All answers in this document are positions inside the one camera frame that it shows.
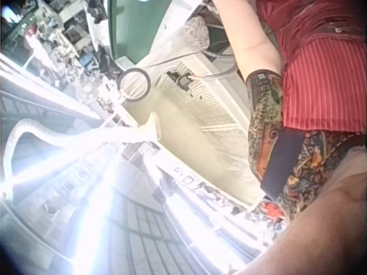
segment green panel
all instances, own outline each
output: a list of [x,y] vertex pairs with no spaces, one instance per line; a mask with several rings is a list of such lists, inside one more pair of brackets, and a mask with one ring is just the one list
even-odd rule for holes
[[112,0],[111,50],[114,59],[127,56],[138,63],[146,56],[171,0]]

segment skin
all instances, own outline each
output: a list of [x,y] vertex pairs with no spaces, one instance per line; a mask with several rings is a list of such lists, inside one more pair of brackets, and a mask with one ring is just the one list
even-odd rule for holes
[[[246,0],[214,0],[243,77],[281,74],[282,62]],[[236,275],[338,275],[366,253],[367,172],[329,180],[317,199],[246,270]]]

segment red striped shirt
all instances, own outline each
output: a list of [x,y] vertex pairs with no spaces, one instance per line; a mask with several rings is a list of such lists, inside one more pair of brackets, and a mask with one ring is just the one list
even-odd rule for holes
[[[284,126],[364,132],[366,47],[362,39],[342,30],[353,15],[336,0],[260,0],[257,9],[274,31],[287,62]],[[334,22],[341,26],[334,33],[315,32]]]

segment white hose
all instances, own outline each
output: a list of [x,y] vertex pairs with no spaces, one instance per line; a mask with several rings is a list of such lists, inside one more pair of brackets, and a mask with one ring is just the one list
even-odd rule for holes
[[5,175],[5,193],[7,199],[12,199],[13,170],[11,159],[19,138],[24,133],[32,133],[39,139],[58,147],[67,148],[77,152],[86,149],[96,148],[101,143],[139,143],[147,140],[156,141],[159,139],[159,121],[156,114],[152,114],[148,122],[138,128],[113,127],[95,128],[78,135],[65,135],[46,128],[41,123],[32,119],[20,120],[11,130],[6,142],[3,155],[3,167]]

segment person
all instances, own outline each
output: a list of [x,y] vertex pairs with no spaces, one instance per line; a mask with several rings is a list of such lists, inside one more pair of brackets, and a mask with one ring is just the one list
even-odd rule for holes
[[246,79],[251,170],[290,225],[238,274],[344,274],[366,252],[365,26],[340,0],[251,2],[214,0]]

